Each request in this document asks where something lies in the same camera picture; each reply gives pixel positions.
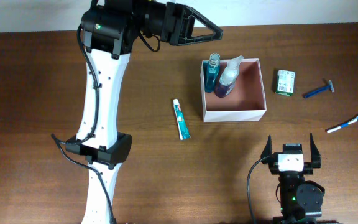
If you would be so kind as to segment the clear blue sanitizer bottle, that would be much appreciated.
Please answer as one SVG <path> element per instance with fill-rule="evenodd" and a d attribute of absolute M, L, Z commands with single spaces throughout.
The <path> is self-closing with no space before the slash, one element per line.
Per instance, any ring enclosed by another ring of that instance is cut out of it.
<path fill-rule="evenodd" d="M 242 55 L 228 61 L 226 68 L 223 70 L 216 88 L 214 90 L 216 96 L 220 98 L 226 97 L 233 90 L 239 75 L 239 65 L 244 57 Z"/>

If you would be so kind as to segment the blue white toothbrush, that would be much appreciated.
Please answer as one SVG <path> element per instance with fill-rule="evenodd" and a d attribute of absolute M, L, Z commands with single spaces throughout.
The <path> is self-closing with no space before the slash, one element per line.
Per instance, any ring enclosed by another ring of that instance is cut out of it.
<path fill-rule="evenodd" d="M 349 121 L 346 121 L 346 122 L 341 123 L 341 124 L 339 124 L 337 126 L 334 126 L 332 128 L 327 129 L 326 132 L 327 133 L 333 133 L 333 132 L 338 131 L 340 129 L 343 129 L 343 128 L 351 125 L 351 124 L 354 124 L 356 122 L 358 122 L 358 115 L 356 115 L 354 118 L 350 119 Z"/>

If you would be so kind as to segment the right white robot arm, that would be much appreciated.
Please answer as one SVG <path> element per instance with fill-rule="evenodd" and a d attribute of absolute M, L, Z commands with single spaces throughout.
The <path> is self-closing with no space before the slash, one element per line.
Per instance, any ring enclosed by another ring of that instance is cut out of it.
<path fill-rule="evenodd" d="M 325 188 L 305 175 L 321 167 L 321 154 L 310 134 L 311 161 L 305 162 L 300 143 L 284 144 L 281 152 L 272 152 L 272 138 L 268 138 L 260 158 L 273 175 L 278 175 L 280 191 L 280 217 L 274 223 L 316 223 L 322 216 L 321 206 Z"/>

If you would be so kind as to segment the teal toothpaste tube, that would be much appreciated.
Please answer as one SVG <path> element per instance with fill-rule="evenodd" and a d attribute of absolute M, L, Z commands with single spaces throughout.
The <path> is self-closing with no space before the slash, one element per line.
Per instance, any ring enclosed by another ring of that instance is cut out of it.
<path fill-rule="evenodd" d="M 184 115 L 181 111 L 181 107 L 180 107 L 180 103 L 179 103 L 178 99 L 173 99 L 173 108 L 174 108 L 175 116 L 176 116 L 176 120 L 177 120 L 180 140 L 182 141 L 182 140 L 191 138 L 188 127 L 186 125 Z"/>

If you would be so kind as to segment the teal mouthwash bottle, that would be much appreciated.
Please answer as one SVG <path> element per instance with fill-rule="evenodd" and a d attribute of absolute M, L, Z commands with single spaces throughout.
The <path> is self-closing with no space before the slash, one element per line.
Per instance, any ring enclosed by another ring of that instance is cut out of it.
<path fill-rule="evenodd" d="M 220 70 L 220 55 L 218 53 L 212 53 L 209 56 L 209 60 L 206 66 L 206 75 L 204 78 L 205 92 L 211 93 L 214 90 L 216 84 L 216 78 L 218 77 Z"/>

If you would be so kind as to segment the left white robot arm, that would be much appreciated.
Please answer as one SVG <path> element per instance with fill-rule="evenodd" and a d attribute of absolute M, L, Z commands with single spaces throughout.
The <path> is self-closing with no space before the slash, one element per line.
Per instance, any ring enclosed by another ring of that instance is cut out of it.
<path fill-rule="evenodd" d="M 223 30 L 196 9 L 157 1 L 93 1 L 83 14 L 77 41 L 87 82 L 78 132 L 57 145 L 64 156 L 84 156 L 89 186 L 83 223 L 115 223 L 112 211 L 120 167 L 132 137 L 117 130 L 121 83 L 136 39 L 181 46 L 219 40 Z"/>

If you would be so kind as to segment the green white soap box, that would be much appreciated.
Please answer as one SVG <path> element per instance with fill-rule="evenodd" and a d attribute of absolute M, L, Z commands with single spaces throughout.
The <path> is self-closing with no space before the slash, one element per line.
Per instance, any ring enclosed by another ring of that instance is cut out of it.
<path fill-rule="evenodd" d="M 275 92 L 279 95 L 292 96 L 295 87 L 296 73 L 288 70 L 278 70 L 277 87 Z"/>

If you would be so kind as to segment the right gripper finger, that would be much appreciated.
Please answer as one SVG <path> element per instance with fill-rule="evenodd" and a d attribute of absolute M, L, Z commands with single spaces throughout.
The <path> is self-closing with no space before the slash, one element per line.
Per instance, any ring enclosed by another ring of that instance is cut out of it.
<path fill-rule="evenodd" d="M 268 164 L 271 157 L 272 157 L 272 138 L 271 135 L 269 135 L 267 139 L 267 143 L 260 155 L 261 163 Z"/>
<path fill-rule="evenodd" d="M 310 153 L 311 153 L 310 167 L 314 169 L 319 169 L 321 167 L 321 154 L 319 153 L 318 148 L 316 147 L 312 133 L 310 133 Z"/>

